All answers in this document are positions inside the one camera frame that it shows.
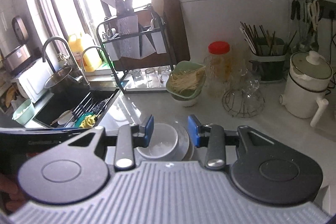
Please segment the gray ribbed surface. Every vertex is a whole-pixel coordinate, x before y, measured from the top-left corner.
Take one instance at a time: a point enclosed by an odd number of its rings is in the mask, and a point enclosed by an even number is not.
[[[322,224],[330,217],[312,203],[291,208],[254,203],[230,185],[226,174],[190,161],[143,162],[117,173],[91,200],[58,208],[29,202],[10,218],[15,224]]]

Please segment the chopsticks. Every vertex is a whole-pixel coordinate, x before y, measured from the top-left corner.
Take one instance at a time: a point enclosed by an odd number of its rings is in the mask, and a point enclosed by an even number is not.
[[[65,113],[63,113],[61,116],[59,116],[56,120],[54,120],[50,126],[52,126],[53,124],[55,124],[57,121],[59,121],[60,119],[62,119],[65,115],[68,115],[71,111],[73,111],[73,109],[70,109],[68,111],[66,111]]]
[[[240,22],[241,32],[246,37],[246,42],[248,42],[248,45],[250,47],[250,50],[258,55],[258,56],[279,56],[282,55],[282,52],[285,50],[286,45],[283,46],[283,50],[281,53],[279,53],[279,49],[277,46],[277,39],[275,37],[275,31],[272,33],[272,35],[269,34],[269,31],[264,29],[262,25],[259,25],[259,28],[261,30],[262,36],[259,36],[257,28],[255,25],[251,27],[251,25],[247,25],[246,23]],[[266,44],[261,43],[260,39],[264,38]]]
[[[254,54],[257,54],[257,49],[256,49],[256,45],[254,44],[253,42],[253,36],[250,32],[250,30],[247,28],[246,25],[244,25],[242,22],[241,22],[241,27],[239,27],[240,31],[246,36],[246,41],[248,42],[249,44],[249,47],[250,47],[250,50],[254,53]]]
[[[290,40],[290,42],[288,43],[287,47],[286,47],[286,45],[283,47],[283,54],[286,54],[288,52],[288,49],[289,49],[291,43],[293,42],[294,37],[296,36],[296,33],[297,33],[297,31],[295,31],[295,33],[294,33],[292,39]]]

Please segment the cutting board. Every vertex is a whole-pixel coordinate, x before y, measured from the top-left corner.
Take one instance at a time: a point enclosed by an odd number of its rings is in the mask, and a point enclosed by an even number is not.
[[[150,26],[152,16],[148,10],[142,9],[135,11],[135,13],[137,14],[139,23],[142,26]],[[170,44],[169,50],[172,53],[174,64],[177,64],[182,60],[189,61],[189,46],[185,32],[180,0],[164,0],[164,13],[167,19],[167,34]],[[118,32],[117,18],[114,18],[109,22],[110,26],[115,28]],[[113,65],[116,71],[158,67],[169,65],[169,57],[168,53],[157,54],[155,52],[144,59],[122,57],[118,61],[113,61]]]

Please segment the metal bolt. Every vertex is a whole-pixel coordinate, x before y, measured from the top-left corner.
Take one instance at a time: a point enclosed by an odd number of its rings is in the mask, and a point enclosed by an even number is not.
[[[216,167],[216,168],[218,168],[218,167],[221,167],[221,166],[224,165],[224,160],[221,160],[221,159],[212,159],[212,160],[209,160],[207,162],[207,165],[209,167]]]
[[[128,168],[133,165],[133,160],[130,159],[120,159],[115,163],[119,168]]]

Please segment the red lid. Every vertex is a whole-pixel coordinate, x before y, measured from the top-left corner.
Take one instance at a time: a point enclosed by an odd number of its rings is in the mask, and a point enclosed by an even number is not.
[[[225,41],[212,42],[208,50],[211,54],[224,54],[230,51],[230,44]]]

